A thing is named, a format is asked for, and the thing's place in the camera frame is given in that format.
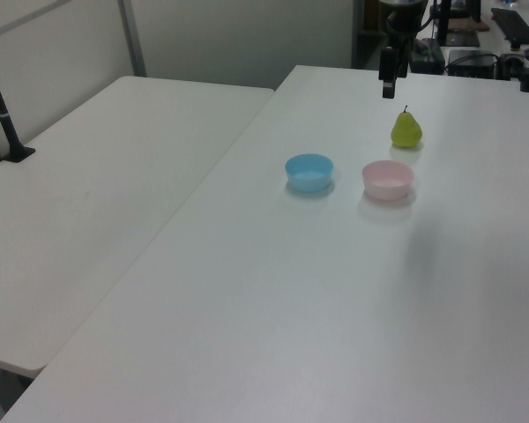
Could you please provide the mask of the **black Franka gripper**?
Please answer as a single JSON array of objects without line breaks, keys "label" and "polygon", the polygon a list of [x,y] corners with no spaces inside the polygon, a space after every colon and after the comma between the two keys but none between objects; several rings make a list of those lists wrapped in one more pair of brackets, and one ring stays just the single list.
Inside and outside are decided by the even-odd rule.
[{"label": "black Franka gripper", "polygon": [[427,1],[417,0],[379,1],[379,29],[388,37],[389,45],[380,52],[378,72],[385,99],[394,98],[397,77],[407,76],[410,40],[421,30],[427,4]]}]

